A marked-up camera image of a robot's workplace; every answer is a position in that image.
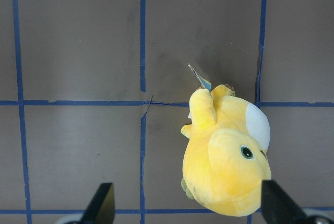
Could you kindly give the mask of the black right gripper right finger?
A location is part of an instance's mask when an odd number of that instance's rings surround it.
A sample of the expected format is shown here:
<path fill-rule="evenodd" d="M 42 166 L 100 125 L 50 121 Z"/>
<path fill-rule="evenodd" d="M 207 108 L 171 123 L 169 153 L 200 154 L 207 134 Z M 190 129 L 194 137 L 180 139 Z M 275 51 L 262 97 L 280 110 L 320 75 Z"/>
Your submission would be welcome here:
<path fill-rule="evenodd" d="M 274 180 L 261 184 L 261 213 L 266 223 L 305 223 L 307 215 Z"/>

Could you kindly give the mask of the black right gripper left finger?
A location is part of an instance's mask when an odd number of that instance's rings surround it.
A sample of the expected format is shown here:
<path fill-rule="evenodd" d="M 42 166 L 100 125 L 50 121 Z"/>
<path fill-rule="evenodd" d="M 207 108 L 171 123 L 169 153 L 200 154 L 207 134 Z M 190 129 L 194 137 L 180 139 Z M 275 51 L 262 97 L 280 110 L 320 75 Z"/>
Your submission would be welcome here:
<path fill-rule="evenodd" d="M 113 223 L 115 199 L 113 183 L 102 183 L 86 208 L 80 223 Z"/>

